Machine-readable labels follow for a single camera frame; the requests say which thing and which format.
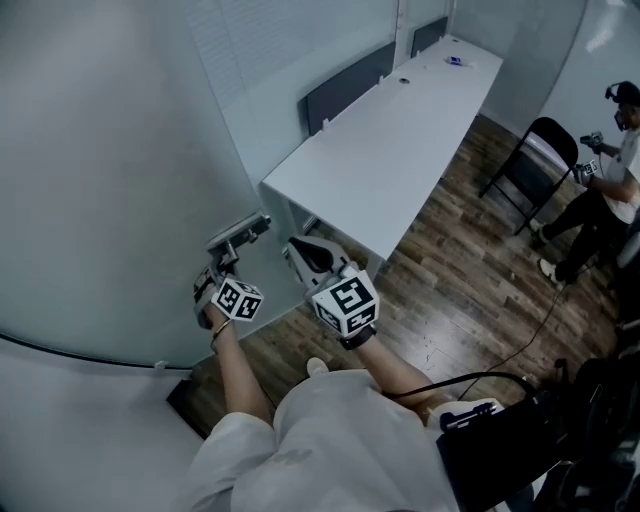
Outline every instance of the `table top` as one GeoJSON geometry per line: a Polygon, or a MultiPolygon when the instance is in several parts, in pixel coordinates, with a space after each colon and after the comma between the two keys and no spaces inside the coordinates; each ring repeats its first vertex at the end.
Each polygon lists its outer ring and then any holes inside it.
{"type": "Polygon", "coordinates": [[[447,169],[501,64],[445,36],[307,139],[264,183],[387,259],[447,169]],[[471,66],[447,64],[448,56],[471,66]]]}

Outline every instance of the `white shoe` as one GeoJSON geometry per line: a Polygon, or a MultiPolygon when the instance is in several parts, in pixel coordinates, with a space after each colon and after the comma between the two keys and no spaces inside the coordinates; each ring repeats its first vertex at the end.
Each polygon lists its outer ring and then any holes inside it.
{"type": "Polygon", "coordinates": [[[544,258],[540,258],[538,260],[538,268],[540,272],[546,277],[549,281],[556,285],[558,288],[562,288],[564,286],[564,281],[559,281],[556,279],[556,265],[553,263],[549,263],[544,258]]]}
{"type": "Polygon", "coordinates": [[[329,373],[329,367],[319,357],[312,357],[307,361],[307,374],[309,377],[315,377],[323,373],[329,373]]]}
{"type": "Polygon", "coordinates": [[[533,234],[538,237],[538,240],[540,240],[545,245],[549,243],[549,239],[542,233],[542,228],[545,227],[546,224],[541,224],[537,220],[531,219],[529,225],[531,226],[533,234]]]}

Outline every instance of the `chair seat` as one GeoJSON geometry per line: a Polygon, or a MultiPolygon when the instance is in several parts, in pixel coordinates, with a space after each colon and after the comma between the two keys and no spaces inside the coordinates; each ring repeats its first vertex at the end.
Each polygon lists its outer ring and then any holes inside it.
{"type": "Polygon", "coordinates": [[[521,151],[504,175],[535,206],[544,204],[555,186],[554,180],[521,151]]]}

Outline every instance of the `face mask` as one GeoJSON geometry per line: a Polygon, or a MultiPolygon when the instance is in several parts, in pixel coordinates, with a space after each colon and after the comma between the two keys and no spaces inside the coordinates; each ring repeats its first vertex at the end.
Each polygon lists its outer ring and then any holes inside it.
{"type": "Polygon", "coordinates": [[[616,113],[614,114],[613,118],[616,120],[616,124],[618,125],[618,129],[623,132],[625,131],[628,126],[626,124],[624,124],[624,121],[622,119],[622,112],[620,112],[619,110],[616,110],[616,113]]]}

